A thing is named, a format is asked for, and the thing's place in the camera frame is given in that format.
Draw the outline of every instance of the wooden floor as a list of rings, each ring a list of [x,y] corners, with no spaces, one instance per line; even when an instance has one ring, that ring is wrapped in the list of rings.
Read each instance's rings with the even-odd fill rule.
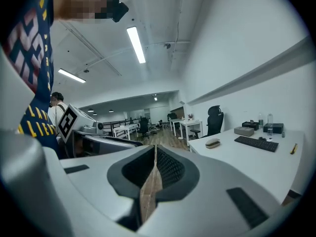
[[[178,137],[181,137],[179,129],[176,129],[176,135],[177,136],[175,137],[169,127],[160,128],[160,130],[157,130],[157,134],[151,134],[149,138],[141,137],[141,134],[136,137],[136,133],[132,133],[130,135],[130,139],[142,142],[144,145],[168,145],[174,148],[181,148],[189,151],[190,149],[187,147],[187,141],[178,139]]]
[[[155,145],[155,166],[140,192],[141,214],[143,223],[150,217],[150,215],[155,210],[155,195],[156,192],[162,189],[161,176],[157,169],[157,145],[167,145],[175,148],[184,149],[186,151],[190,150],[189,147],[187,147],[186,140],[178,139],[178,137],[180,137],[179,129],[176,130],[176,135],[177,136],[175,137],[174,133],[171,132],[170,128],[161,128],[157,132],[157,134],[152,134],[149,136],[149,138],[137,138],[136,133],[131,134],[131,140],[140,141],[144,145]],[[294,201],[294,199],[290,196],[287,196],[282,206],[286,206],[292,201]]]

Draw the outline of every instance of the ceiling light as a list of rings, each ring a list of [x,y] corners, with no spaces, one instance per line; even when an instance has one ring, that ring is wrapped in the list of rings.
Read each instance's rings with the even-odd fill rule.
[[[129,35],[130,41],[133,44],[139,63],[145,63],[146,61],[145,61],[142,45],[140,44],[140,40],[138,37],[137,28],[135,26],[131,28],[127,28],[127,33]]]
[[[70,74],[69,72],[67,72],[67,71],[65,71],[65,70],[63,70],[63,69],[58,70],[58,72],[61,73],[61,74],[63,74],[63,75],[65,75],[65,76],[67,76],[67,77],[70,77],[70,78],[72,78],[72,79],[74,79],[74,80],[77,80],[77,81],[79,81],[79,82],[82,82],[82,83],[85,82],[85,80],[83,80],[83,79],[81,79],[81,78],[79,78],[79,77],[76,77],[75,75]]]

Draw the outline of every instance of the keyboard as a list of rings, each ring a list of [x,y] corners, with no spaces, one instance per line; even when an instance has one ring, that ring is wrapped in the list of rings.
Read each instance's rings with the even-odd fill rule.
[[[275,152],[277,150],[278,143],[276,142],[268,142],[264,140],[257,140],[253,138],[248,138],[244,136],[239,136],[237,139],[235,139],[236,142],[252,146],[255,148],[260,148],[263,150],[267,150],[270,152]]]

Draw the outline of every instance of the water bottle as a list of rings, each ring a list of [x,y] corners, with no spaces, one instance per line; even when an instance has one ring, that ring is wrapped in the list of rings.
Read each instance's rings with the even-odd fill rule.
[[[270,113],[268,115],[268,124],[267,124],[267,135],[272,136],[273,135],[273,115]]]
[[[263,127],[263,119],[262,119],[262,114],[259,113],[259,129],[262,129]]]

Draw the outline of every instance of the person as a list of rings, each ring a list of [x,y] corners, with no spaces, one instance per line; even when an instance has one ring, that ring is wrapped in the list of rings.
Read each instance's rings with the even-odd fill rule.
[[[48,116],[53,126],[57,128],[57,125],[68,106],[64,103],[64,97],[59,92],[52,93],[50,103],[52,107],[48,109]]]
[[[162,120],[156,123],[156,128],[161,128],[161,127],[162,127]]]
[[[120,18],[114,19],[114,14],[122,3],[119,0],[11,0],[9,3],[1,0],[0,5],[7,7],[3,9],[0,31],[4,56],[10,69],[34,93],[18,132],[35,137],[60,157],[56,130],[47,113],[54,82],[50,27],[58,19],[112,18],[117,22]]]

